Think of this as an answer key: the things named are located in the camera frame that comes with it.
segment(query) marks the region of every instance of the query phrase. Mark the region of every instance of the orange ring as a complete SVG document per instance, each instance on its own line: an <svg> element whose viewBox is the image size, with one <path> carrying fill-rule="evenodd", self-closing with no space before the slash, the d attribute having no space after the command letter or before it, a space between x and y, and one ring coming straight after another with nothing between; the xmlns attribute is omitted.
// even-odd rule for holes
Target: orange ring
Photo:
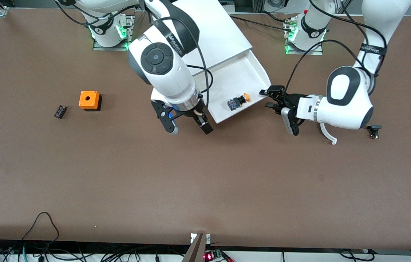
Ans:
<svg viewBox="0 0 411 262"><path fill-rule="evenodd" d="M248 102L250 101L250 97L247 93L244 93L244 97L246 98L246 101L248 101Z"/></svg>

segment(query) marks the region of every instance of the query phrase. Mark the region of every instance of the black switch with orange cap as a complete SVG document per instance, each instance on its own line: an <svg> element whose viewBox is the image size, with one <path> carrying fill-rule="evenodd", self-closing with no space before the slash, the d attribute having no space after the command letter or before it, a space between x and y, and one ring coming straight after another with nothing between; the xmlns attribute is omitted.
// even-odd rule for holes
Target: black switch with orange cap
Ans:
<svg viewBox="0 0 411 262"><path fill-rule="evenodd" d="M97 91L82 91L79 98L79 107L85 111L100 111L102 96Z"/></svg>

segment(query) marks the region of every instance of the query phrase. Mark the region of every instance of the orange button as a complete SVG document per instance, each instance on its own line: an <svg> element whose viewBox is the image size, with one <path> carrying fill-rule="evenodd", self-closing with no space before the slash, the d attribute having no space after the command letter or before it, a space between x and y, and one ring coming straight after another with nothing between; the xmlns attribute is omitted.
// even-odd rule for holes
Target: orange button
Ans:
<svg viewBox="0 0 411 262"><path fill-rule="evenodd" d="M79 98L79 107L86 111L100 111L102 97L97 91L82 91Z"/></svg>

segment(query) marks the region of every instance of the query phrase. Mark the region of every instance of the brown table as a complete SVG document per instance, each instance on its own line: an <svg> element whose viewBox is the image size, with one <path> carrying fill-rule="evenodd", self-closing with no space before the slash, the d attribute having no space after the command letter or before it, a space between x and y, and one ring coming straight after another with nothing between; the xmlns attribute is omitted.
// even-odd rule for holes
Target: brown table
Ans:
<svg viewBox="0 0 411 262"><path fill-rule="evenodd" d="M286 84L299 56L285 55L282 33L237 24L272 83ZM327 39L359 48L354 26L329 27ZM410 18L372 96L381 138L329 128L336 146L315 123L288 135L263 102L208 136L179 118L170 136L126 53L91 46L57 9L0 18L0 239L21 238L48 211L68 241L187 244L203 230L220 245L411 249ZM329 73L353 64L335 44L324 52L304 59L290 92L325 94ZM78 108L82 90L103 95L101 112ZM53 117L60 104L63 120ZM53 237L48 219L29 235Z"/></svg>

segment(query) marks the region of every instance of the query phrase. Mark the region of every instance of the brown tabletop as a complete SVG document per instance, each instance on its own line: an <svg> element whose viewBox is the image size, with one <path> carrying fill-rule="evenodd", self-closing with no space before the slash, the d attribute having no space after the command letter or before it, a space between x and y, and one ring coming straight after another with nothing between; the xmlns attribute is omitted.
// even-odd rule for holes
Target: brown tabletop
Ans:
<svg viewBox="0 0 411 262"><path fill-rule="evenodd" d="M272 83L286 84L299 56L285 55L282 32L237 24ZM329 28L326 39L358 50L354 26ZM67 241L187 244L202 230L220 245L411 249L410 18L371 96L380 139L329 127L336 146L316 123L290 136L263 101L207 136L179 118L170 136L126 53L91 47L57 9L0 18L0 239L21 238L48 211ZM324 53L303 60L290 93L325 94L329 73L353 64L334 43ZM102 94L101 112L78 107L83 90ZM29 239L54 234L45 218Z"/></svg>

